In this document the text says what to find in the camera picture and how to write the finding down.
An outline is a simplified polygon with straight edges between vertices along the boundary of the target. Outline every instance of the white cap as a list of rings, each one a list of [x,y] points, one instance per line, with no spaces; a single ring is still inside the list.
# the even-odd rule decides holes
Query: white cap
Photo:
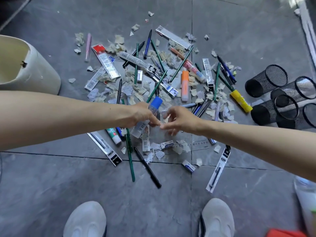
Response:
[[[122,142],[121,138],[118,135],[113,136],[112,140],[114,141],[115,144]]]

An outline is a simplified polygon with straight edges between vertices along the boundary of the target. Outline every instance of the mesh cup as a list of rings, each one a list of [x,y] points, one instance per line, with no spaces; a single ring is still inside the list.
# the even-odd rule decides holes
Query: mesh cup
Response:
[[[294,120],[277,121],[280,128],[306,130],[316,128],[316,104],[308,103],[299,108],[299,115]]]
[[[277,106],[276,103],[279,98],[287,98],[288,105]],[[294,120],[298,114],[299,108],[297,103],[288,95],[280,95],[273,100],[255,105],[251,111],[251,117],[258,125],[267,125],[282,120]]]
[[[315,82],[306,76],[300,76],[295,81],[287,84],[284,87],[277,88],[271,92],[271,99],[279,95],[289,95],[296,102],[304,101],[306,99],[316,98],[316,84]],[[278,106],[286,106],[287,99],[278,99]]]
[[[278,65],[270,65],[255,77],[246,81],[245,89],[252,97],[260,97],[263,94],[283,87],[288,82],[286,71]]]

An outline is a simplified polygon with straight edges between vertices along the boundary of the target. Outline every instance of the white shoe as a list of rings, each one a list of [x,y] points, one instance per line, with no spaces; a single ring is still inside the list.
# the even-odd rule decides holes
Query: white shoe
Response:
[[[63,237],[103,237],[106,216],[102,206],[88,201],[78,206],[69,216]]]
[[[199,237],[233,237],[233,213],[221,199],[211,199],[200,216]]]

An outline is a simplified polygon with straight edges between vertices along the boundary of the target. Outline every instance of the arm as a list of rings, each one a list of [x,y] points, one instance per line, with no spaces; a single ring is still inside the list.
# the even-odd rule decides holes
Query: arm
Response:
[[[215,139],[286,171],[316,182],[316,134],[283,128],[203,120],[183,107],[169,110],[165,130],[179,130]]]
[[[115,105],[23,91],[0,91],[0,100],[0,151],[147,119],[160,124],[144,102]]]

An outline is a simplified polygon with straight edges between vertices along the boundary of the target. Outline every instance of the white trash bin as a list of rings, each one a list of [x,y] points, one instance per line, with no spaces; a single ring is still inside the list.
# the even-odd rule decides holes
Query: white trash bin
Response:
[[[60,76],[29,43],[0,35],[0,90],[57,95]]]

